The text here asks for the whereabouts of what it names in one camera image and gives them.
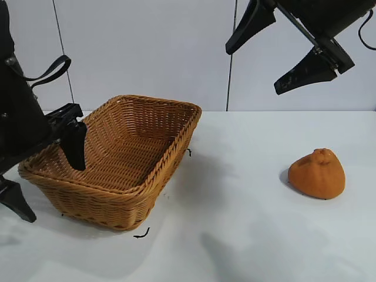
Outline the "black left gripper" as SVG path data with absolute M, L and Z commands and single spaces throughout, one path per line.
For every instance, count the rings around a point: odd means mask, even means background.
M 53 143 L 61 146 L 73 169 L 84 171 L 87 127 L 77 120 L 83 115 L 80 106 L 67 103 L 44 115 L 15 62 L 4 62 L 1 75 L 4 77 L 1 81 L 1 173 Z M 5 179 L 3 175 L 1 204 L 24 221 L 33 223 L 36 220 L 21 185 Z

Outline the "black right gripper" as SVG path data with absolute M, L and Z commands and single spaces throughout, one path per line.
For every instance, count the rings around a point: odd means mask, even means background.
M 375 1 L 265 1 L 251 0 L 226 42 L 226 53 L 234 54 L 252 36 L 275 23 L 278 8 L 314 45 L 311 51 L 275 83 L 276 94 L 320 82 L 329 82 L 354 66 L 335 37 L 375 7 Z

